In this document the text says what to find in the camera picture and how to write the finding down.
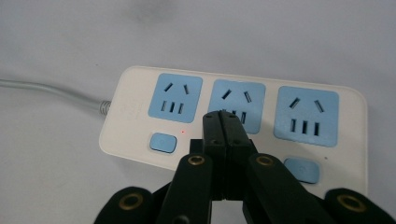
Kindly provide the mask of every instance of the white power strip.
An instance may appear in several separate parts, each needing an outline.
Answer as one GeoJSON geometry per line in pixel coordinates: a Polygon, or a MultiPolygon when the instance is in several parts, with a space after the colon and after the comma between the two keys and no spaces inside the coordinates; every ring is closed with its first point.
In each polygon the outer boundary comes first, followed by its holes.
{"type": "Polygon", "coordinates": [[[111,155],[176,170],[204,114],[226,109],[311,193],[367,194],[367,105],[350,88],[150,67],[127,69],[100,136],[111,155]]]}

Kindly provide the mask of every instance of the power switch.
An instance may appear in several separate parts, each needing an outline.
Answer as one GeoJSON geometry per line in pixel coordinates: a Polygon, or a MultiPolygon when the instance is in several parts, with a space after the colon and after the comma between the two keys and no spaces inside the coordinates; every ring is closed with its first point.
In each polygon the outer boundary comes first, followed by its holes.
{"type": "Polygon", "coordinates": [[[314,161],[288,158],[285,160],[285,166],[301,182],[316,184],[319,181],[319,166],[314,161]]]}
{"type": "Polygon", "coordinates": [[[172,153],[175,151],[177,139],[173,135],[155,133],[151,136],[149,147],[156,151],[172,153]]]}

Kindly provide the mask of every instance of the gray cable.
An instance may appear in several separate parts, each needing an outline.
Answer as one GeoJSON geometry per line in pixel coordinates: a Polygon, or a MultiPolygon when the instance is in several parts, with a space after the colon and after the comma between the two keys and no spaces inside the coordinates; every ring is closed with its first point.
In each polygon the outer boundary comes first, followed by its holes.
{"type": "Polygon", "coordinates": [[[110,101],[97,101],[76,92],[65,91],[53,86],[34,82],[10,81],[0,79],[0,87],[51,92],[60,95],[68,100],[75,101],[79,104],[86,105],[89,108],[98,110],[103,115],[107,115],[108,109],[110,108],[111,104],[110,101]]]}

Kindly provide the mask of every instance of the three-pin socket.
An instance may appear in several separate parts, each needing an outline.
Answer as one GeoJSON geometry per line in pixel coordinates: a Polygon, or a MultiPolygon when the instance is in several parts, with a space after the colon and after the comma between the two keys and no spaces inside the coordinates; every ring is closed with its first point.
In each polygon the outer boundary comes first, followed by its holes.
{"type": "Polygon", "coordinates": [[[202,82],[200,77],[161,74],[157,80],[148,115],[158,119],[193,122],[202,82]]]}
{"type": "Polygon", "coordinates": [[[208,112],[225,110],[235,114],[247,133],[258,133],[262,125],[265,86],[256,82],[218,79],[213,86],[208,112]]]}
{"type": "Polygon", "coordinates": [[[338,141],[339,97],[334,91],[281,87],[274,135],[312,145],[335,147],[338,141]]]}

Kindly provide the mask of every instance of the screw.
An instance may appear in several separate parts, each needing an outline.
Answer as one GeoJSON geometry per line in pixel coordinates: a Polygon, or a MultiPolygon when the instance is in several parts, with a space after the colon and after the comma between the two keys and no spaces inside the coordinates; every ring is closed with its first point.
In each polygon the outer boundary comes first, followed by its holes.
{"type": "Polygon", "coordinates": [[[267,156],[260,156],[256,159],[256,162],[260,165],[264,165],[264,166],[272,166],[274,165],[274,161],[267,157],[267,156]]]}
{"type": "Polygon", "coordinates": [[[346,209],[362,213],[367,210],[367,207],[361,200],[357,199],[356,197],[348,194],[341,194],[337,196],[337,201],[343,205],[346,209]]]}
{"type": "Polygon", "coordinates": [[[189,157],[189,163],[191,165],[202,165],[205,162],[205,158],[202,156],[191,156],[189,157]]]}
{"type": "Polygon", "coordinates": [[[119,207],[129,211],[138,208],[143,203],[143,196],[139,193],[130,193],[120,199],[119,207]]]}

